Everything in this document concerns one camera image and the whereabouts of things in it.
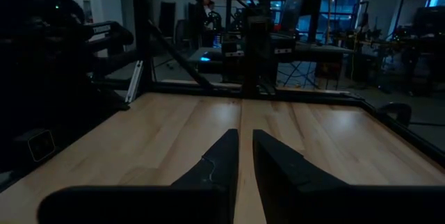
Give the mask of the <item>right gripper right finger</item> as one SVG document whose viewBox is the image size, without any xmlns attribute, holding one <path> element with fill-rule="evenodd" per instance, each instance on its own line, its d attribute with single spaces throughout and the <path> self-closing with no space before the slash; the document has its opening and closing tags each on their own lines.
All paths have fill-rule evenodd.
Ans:
<svg viewBox="0 0 445 224">
<path fill-rule="evenodd" d="M 352 185 L 262 130 L 254 171 L 268 223 L 444 223 L 444 187 Z"/>
</svg>

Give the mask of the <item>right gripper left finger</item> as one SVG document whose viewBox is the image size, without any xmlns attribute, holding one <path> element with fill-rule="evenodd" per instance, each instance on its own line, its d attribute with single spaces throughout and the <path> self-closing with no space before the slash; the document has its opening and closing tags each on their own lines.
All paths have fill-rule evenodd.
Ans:
<svg viewBox="0 0 445 224">
<path fill-rule="evenodd" d="M 233 223 L 239 137 L 227 130 L 169 186 L 72 186 L 39 204 L 39 223 Z"/>
</svg>

